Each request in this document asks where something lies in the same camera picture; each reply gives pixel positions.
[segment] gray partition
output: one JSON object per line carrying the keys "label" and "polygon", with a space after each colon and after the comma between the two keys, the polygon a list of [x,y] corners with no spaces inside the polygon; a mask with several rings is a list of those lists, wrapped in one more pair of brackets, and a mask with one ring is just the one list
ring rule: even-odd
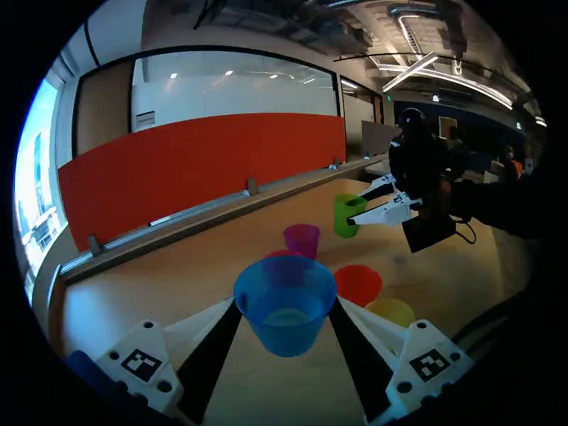
{"label": "gray partition", "polygon": [[363,133],[361,153],[369,156],[386,154],[391,141],[401,132],[398,127],[371,121],[362,121],[361,126]]}

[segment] table surface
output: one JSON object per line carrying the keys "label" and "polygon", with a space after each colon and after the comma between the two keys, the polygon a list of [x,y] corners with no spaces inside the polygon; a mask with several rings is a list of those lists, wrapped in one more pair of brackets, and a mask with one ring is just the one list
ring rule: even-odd
{"label": "table surface", "polygon": [[[352,239],[336,236],[334,196],[367,186],[333,180],[71,285],[66,352],[97,358],[140,320],[164,327],[229,297],[238,274],[284,249],[283,230],[302,222],[321,230],[319,262],[332,272],[353,263],[374,268],[383,278],[379,297],[404,300],[448,336],[503,299],[495,239],[475,220],[476,244],[453,236],[415,254],[401,226],[366,225]],[[242,320],[206,412],[208,425],[360,425],[362,418],[329,319],[305,355],[287,359],[269,354]]]}

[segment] blue object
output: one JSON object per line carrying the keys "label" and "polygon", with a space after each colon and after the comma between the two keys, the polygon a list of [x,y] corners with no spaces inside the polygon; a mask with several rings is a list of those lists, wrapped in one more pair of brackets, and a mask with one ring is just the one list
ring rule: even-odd
{"label": "blue object", "polygon": [[333,275],[300,256],[256,262],[237,278],[234,297],[262,345],[275,355],[306,352],[337,296]]}

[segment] orange partition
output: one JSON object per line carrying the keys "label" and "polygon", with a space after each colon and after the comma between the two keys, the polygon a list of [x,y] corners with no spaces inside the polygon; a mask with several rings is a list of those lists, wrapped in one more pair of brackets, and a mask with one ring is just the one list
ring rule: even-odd
{"label": "orange partition", "polygon": [[204,202],[345,161],[342,117],[236,114],[181,121],[115,139],[58,171],[75,243],[105,244]]}

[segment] pink cup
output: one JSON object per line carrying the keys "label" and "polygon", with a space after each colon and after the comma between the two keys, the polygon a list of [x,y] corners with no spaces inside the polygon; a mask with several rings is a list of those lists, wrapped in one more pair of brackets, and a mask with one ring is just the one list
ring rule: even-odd
{"label": "pink cup", "polygon": [[291,251],[291,250],[278,250],[273,251],[272,253],[264,256],[265,259],[269,257],[276,257],[276,256],[301,256],[302,254],[299,251]]}
{"label": "pink cup", "polygon": [[286,247],[291,251],[298,251],[302,256],[315,259],[317,243],[320,240],[320,229],[309,224],[296,224],[284,231]]}

